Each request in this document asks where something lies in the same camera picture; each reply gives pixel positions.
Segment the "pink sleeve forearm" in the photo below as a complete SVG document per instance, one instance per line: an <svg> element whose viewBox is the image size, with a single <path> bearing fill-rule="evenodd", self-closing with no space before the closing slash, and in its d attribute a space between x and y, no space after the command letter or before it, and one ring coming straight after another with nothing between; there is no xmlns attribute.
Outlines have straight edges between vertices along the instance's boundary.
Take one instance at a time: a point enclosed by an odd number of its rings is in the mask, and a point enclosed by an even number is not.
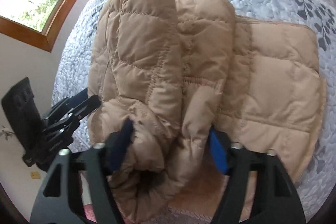
<svg viewBox="0 0 336 224"><path fill-rule="evenodd" d="M88 220L96 223L96 217L95 217L95 213L93 211L93 206L92 204L87 204L84 205L84 211L85 211L85 216Z"/></svg>

